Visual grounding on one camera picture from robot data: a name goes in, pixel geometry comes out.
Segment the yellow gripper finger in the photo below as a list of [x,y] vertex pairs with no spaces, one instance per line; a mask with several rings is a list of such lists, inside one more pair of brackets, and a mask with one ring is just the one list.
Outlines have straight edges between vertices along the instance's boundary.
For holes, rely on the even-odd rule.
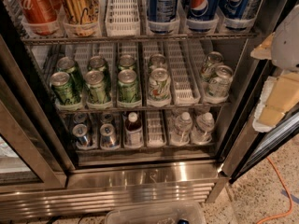
[[256,47],[251,53],[250,56],[258,60],[271,60],[271,48],[274,38],[274,33],[269,35],[258,47]]
[[271,131],[298,102],[298,73],[290,72],[279,77],[269,77],[263,84],[255,109],[253,129],[260,133]]

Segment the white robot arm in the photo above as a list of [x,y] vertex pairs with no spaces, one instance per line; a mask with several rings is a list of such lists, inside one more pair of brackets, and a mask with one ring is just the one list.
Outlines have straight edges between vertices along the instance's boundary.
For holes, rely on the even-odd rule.
[[276,31],[255,48],[250,56],[270,60],[283,70],[278,77],[269,77],[263,84],[255,109],[253,129],[271,131],[299,102],[299,6],[296,5]]

